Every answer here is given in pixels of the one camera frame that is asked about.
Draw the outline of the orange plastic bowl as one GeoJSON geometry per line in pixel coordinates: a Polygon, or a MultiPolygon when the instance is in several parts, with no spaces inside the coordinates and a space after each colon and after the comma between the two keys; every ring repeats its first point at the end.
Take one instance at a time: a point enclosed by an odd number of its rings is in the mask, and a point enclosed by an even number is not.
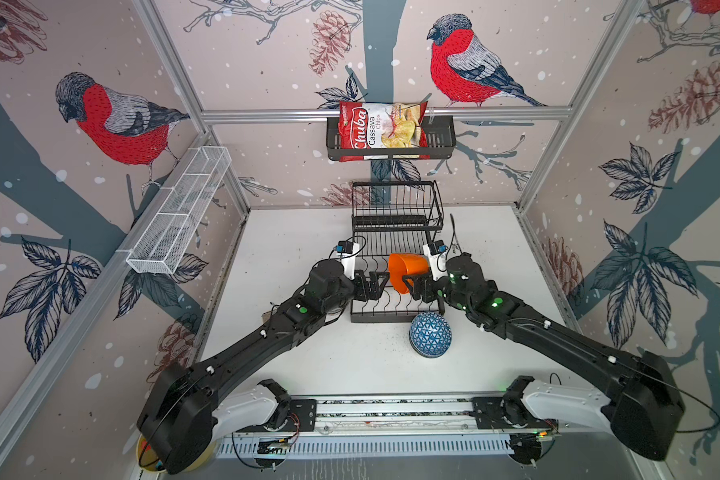
{"type": "Polygon", "coordinates": [[[401,295],[409,292],[403,281],[406,275],[421,275],[430,270],[428,259],[425,256],[411,253],[393,253],[388,257],[389,281],[396,292],[401,295]]]}

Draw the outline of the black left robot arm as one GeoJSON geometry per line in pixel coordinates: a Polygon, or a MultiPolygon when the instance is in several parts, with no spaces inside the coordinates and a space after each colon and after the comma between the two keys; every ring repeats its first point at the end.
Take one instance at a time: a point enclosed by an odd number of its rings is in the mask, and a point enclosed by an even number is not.
{"type": "Polygon", "coordinates": [[[208,359],[167,366],[157,377],[137,419],[144,442],[137,465],[161,465],[170,474],[187,469],[210,446],[221,420],[214,412],[244,380],[277,356],[295,348],[329,322],[334,310],[353,300],[377,300],[387,272],[345,275],[336,259],[316,262],[307,280],[281,302],[260,327],[208,359]]]}

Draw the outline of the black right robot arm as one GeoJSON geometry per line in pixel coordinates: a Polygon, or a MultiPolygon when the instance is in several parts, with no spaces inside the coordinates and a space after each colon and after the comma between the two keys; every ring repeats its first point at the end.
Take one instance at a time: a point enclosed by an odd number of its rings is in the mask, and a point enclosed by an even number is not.
{"type": "Polygon", "coordinates": [[[486,279],[468,253],[449,259],[439,278],[426,273],[402,281],[414,298],[461,310],[481,330],[546,356],[590,385],[552,386],[519,376],[500,403],[506,423],[571,422],[608,431],[646,459],[666,459],[685,404],[665,360],[617,350],[551,321],[486,279]]]}

